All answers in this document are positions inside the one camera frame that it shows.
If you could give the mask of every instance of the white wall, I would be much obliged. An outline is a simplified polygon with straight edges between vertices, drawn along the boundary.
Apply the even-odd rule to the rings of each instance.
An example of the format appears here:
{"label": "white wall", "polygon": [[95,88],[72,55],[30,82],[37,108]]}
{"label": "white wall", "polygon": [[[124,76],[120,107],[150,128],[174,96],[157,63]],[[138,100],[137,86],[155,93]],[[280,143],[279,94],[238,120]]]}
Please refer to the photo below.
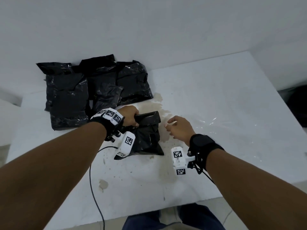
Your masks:
{"label": "white wall", "polygon": [[11,144],[20,115],[20,107],[0,99],[0,146]]}
{"label": "white wall", "polygon": [[307,78],[306,28],[307,0],[1,0],[0,88],[44,90],[37,62],[156,69],[249,49],[280,88]]}

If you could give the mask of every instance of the jeans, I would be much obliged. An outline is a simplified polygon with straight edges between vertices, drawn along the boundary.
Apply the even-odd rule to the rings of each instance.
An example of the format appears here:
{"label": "jeans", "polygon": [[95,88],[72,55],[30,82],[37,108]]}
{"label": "jeans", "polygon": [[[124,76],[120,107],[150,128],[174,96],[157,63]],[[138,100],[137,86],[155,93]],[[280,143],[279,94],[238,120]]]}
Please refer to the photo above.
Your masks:
{"label": "jeans", "polygon": [[[177,207],[183,224],[201,230],[225,230],[221,222],[206,206],[196,203]],[[159,221],[159,211],[128,216],[122,230],[158,230],[167,225]]]}

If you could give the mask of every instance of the person's left hand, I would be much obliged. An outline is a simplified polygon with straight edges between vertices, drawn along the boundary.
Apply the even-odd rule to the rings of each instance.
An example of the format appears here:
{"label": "person's left hand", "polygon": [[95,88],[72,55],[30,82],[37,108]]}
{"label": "person's left hand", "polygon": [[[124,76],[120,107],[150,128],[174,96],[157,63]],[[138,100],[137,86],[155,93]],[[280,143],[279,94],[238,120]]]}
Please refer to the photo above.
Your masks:
{"label": "person's left hand", "polygon": [[117,110],[122,116],[125,116],[123,126],[135,126],[139,124],[135,121],[134,115],[138,115],[139,111],[135,106],[124,106]]}

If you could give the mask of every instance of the wristband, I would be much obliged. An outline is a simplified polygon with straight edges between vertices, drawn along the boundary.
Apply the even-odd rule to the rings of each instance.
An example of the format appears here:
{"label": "wristband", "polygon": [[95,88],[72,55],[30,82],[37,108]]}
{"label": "wristband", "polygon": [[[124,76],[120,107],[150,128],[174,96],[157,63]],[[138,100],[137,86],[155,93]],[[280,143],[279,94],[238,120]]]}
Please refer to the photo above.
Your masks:
{"label": "wristband", "polygon": [[122,116],[117,110],[107,108],[99,111],[93,115],[89,122],[97,122],[102,124],[106,129],[105,141],[113,141],[112,135],[122,127],[125,117]]}
{"label": "wristband", "polygon": [[195,156],[195,163],[204,170],[206,170],[206,162],[209,153],[217,148],[224,150],[207,135],[195,134],[190,138],[189,152],[191,156]]}

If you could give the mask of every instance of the table surface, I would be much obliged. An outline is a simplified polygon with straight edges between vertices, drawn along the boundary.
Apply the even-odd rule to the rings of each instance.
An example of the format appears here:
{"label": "table surface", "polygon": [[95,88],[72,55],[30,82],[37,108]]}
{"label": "table surface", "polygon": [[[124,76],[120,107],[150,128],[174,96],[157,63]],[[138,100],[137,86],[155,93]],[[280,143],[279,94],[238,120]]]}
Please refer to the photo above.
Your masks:
{"label": "table surface", "polygon": [[[136,104],[140,113],[158,110],[163,123],[183,116],[196,133],[211,136],[232,155],[287,182],[307,180],[306,134],[248,52],[155,69],[149,71],[148,82],[155,98]],[[52,130],[45,101],[45,92],[23,98],[8,162],[68,132]],[[175,175],[170,150],[183,144],[169,139],[163,126],[159,131],[165,156],[134,155],[116,161],[112,148],[97,154],[91,180],[106,220],[222,196],[196,170]],[[103,192],[100,179],[109,183]],[[87,171],[46,229],[97,221],[101,216]]]}

